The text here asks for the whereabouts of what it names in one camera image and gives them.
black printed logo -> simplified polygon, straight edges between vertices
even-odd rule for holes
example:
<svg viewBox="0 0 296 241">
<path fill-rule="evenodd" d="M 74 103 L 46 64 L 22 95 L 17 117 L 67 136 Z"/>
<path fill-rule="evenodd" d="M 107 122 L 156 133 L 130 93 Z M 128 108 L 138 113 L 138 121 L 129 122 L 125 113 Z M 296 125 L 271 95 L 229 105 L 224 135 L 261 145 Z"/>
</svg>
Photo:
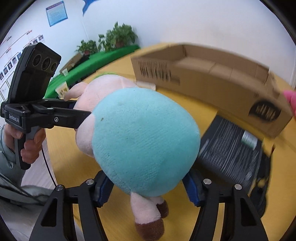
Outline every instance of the black printed logo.
<svg viewBox="0 0 296 241">
<path fill-rule="evenodd" d="M 250 109 L 249 115 L 254 115 L 268 122 L 276 120 L 281 114 L 281 110 L 267 100 L 256 102 Z"/>
</svg>

small box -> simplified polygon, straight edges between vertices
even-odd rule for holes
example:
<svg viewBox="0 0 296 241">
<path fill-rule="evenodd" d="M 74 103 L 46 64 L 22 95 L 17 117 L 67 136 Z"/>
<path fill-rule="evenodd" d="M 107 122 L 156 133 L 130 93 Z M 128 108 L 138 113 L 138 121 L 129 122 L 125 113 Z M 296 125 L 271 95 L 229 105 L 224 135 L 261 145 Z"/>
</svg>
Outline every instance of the small box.
<svg viewBox="0 0 296 241">
<path fill-rule="evenodd" d="M 276 137 L 291 120 L 269 68 L 242 56 L 179 44 L 131 57 L 135 77 L 215 106 Z"/>
<path fill-rule="evenodd" d="M 59 71 L 60 74 L 63 74 L 63 71 L 65 69 L 67 69 L 67 72 L 69 72 L 74 66 L 75 64 L 81 60 L 82 58 L 82 54 L 81 53 L 77 53 L 75 56 L 73 56 Z"/>
</svg>

plush toy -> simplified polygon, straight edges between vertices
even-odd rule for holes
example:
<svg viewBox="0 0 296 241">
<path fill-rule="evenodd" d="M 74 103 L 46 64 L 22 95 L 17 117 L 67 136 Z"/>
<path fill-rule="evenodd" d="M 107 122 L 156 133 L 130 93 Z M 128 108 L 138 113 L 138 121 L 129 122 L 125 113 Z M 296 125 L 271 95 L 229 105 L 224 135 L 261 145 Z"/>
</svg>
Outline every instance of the plush toy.
<svg viewBox="0 0 296 241">
<path fill-rule="evenodd" d="M 292 111 L 294 113 L 294 116 L 296 116 L 296 91 L 286 90 L 286 91 L 283 91 L 283 94 L 287 99 L 287 101 L 289 102 L 292 108 Z"/>
<path fill-rule="evenodd" d="M 76 130 L 78 148 L 130 195 L 139 235 L 160 239 L 169 214 L 162 195 L 177 186 L 199 152 L 196 122 L 173 100 L 118 75 L 76 84 L 64 100 L 78 97 L 74 108 L 92 112 Z"/>
</svg>

black cable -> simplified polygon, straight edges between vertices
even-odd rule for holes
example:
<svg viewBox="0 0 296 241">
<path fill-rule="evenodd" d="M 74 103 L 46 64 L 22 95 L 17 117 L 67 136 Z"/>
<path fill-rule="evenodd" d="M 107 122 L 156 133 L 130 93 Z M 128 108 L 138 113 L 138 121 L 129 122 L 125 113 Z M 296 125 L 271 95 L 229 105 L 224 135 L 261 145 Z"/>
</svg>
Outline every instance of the black cable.
<svg viewBox="0 0 296 241">
<path fill-rule="evenodd" d="M 45 155 L 44 155 L 44 151 L 43 151 L 43 147 L 42 147 L 42 154 L 43 154 L 43 158 L 44 158 L 44 161 L 45 161 L 45 164 L 46 164 L 46 167 L 47 167 L 47 170 L 48 170 L 48 173 L 50 175 L 50 177 L 52 178 L 52 182 L 54 183 L 55 187 L 57 186 L 55 181 L 54 181 L 54 178 L 52 177 L 52 173 L 50 172 L 49 170 L 49 167 L 48 167 L 48 164 L 47 164 L 47 161 L 46 161 L 46 158 L 45 158 Z"/>
</svg>

metal screw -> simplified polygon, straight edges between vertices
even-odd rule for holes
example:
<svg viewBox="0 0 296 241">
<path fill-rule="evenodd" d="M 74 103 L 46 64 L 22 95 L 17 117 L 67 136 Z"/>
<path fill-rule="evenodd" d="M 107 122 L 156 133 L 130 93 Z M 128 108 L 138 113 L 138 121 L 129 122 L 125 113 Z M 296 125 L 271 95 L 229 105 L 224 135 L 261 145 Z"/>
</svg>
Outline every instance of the metal screw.
<svg viewBox="0 0 296 241">
<path fill-rule="evenodd" d="M 212 181 L 210 179 L 204 179 L 204 184 L 210 185 Z"/>
<path fill-rule="evenodd" d="M 235 184 L 235 185 L 234 185 L 234 188 L 235 188 L 236 190 L 241 190 L 241 189 L 242 189 L 242 186 L 241 186 L 240 184 Z"/>
<path fill-rule="evenodd" d="M 64 186 L 63 185 L 58 185 L 57 187 L 56 187 L 56 190 L 57 191 L 61 191 L 61 190 L 63 190 L 64 189 Z"/>
<path fill-rule="evenodd" d="M 87 185 L 93 185 L 93 184 L 94 184 L 94 180 L 93 180 L 93 179 L 88 179 L 88 180 L 86 181 L 86 184 L 87 184 Z"/>
</svg>

